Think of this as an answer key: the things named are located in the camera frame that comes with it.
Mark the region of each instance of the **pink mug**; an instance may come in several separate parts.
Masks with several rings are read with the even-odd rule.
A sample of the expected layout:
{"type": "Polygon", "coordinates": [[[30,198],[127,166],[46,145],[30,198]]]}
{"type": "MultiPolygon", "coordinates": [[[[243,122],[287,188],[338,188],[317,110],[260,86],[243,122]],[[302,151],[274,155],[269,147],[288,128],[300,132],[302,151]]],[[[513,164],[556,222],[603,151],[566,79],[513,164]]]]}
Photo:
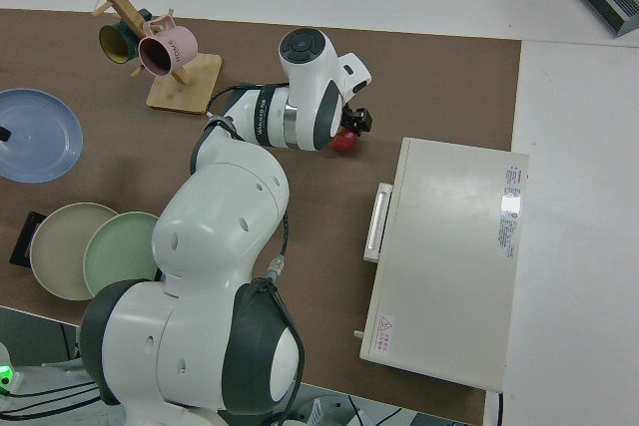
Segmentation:
{"type": "Polygon", "coordinates": [[[191,62],[198,55],[198,41],[186,27],[177,26],[173,17],[165,15],[144,23],[146,37],[138,51],[142,65],[153,75],[165,76],[191,62]],[[154,32],[152,25],[162,25],[154,32]]]}

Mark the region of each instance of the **blue plate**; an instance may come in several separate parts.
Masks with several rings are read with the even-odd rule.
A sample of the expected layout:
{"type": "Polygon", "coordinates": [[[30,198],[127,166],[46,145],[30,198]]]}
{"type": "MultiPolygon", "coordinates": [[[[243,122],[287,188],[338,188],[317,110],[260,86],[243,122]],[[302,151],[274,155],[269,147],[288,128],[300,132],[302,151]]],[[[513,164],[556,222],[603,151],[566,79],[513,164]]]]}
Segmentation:
{"type": "Polygon", "coordinates": [[[46,92],[0,92],[0,176],[41,184],[69,172],[82,152],[82,128],[65,104],[46,92]]]}

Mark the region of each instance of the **black plate holder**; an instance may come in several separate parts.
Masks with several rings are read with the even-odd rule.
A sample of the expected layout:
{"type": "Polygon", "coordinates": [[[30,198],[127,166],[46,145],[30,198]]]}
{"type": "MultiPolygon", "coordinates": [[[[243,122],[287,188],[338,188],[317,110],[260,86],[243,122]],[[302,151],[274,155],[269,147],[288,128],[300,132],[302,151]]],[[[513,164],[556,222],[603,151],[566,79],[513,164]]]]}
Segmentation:
{"type": "Polygon", "coordinates": [[[36,232],[36,228],[40,226],[40,223],[44,221],[47,216],[45,214],[37,212],[29,212],[27,218],[24,220],[20,236],[16,241],[16,245],[11,253],[9,262],[18,266],[31,267],[31,258],[29,257],[29,248],[31,246],[31,239],[36,232]]]}

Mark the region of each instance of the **warning label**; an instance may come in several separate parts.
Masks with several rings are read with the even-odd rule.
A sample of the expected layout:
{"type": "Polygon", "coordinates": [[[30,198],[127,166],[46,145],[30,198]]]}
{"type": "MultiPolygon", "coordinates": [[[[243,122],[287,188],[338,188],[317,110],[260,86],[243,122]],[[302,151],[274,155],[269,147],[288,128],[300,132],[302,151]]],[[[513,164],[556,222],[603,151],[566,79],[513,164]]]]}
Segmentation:
{"type": "Polygon", "coordinates": [[[374,338],[375,353],[388,354],[394,323],[395,320],[392,316],[386,314],[377,316],[377,330],[374,338]]]}
{"type": "Polygon", "coordinates": [[[514,258],[517,252],[517,221],[521,212],[521,182],[523,171],[519,167],[510,167],[504,178],[501,196],[501,219],[497,244],[499,255],[514,258]]]}

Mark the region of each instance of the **white box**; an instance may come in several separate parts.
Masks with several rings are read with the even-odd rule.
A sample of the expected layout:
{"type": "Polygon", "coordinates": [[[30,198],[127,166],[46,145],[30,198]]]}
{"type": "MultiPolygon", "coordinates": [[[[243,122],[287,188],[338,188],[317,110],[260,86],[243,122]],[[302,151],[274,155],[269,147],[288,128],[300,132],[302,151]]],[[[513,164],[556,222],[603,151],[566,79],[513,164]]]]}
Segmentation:
{"type": "Polygon", "coordinates": [[[361,358],[502,391],[527,168],[403,140],[361,358]]]}

